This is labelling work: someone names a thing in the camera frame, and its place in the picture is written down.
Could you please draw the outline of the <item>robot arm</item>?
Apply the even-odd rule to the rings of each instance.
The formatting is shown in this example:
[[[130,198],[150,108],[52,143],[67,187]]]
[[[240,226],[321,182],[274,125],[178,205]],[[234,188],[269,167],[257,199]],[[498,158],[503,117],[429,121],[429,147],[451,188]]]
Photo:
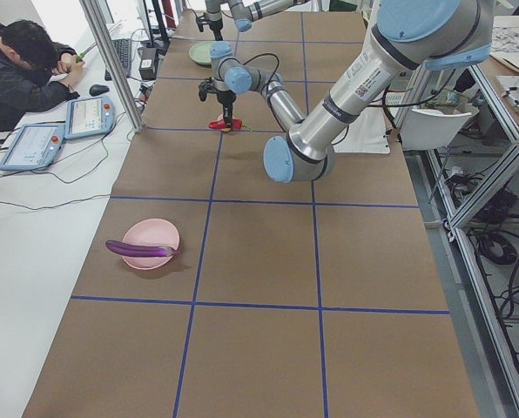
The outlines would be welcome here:
[[[240,0],[205,1],[206,11],[200,18],[200,24],[208,25],[212,31],[221,31],[223,28],[221,6],[226,4],[237,30],[244,32],[252,28],[253,22],[307,3],[308,1],[263,0],[252,1],[246,5]]]
[[[314,109],[295,104],[276,71],[242,64],[232,46],[212,43],[212,83],[222,92],[258,92],[285,136],[263,151],[266,174],[275,182],[315,181],[334,166],[333,141],[401,72],[425,65],[431,71],[479,64],[489,57],[493,1],[381,1],[367,46]]]

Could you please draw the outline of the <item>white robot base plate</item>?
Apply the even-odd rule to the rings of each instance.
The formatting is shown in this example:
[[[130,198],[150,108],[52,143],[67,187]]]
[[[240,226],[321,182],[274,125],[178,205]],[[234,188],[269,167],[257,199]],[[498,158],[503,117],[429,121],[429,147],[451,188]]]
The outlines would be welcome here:
[[[338,153],[389,154],[388,127],[383,110],[364,110],[332,145]]]

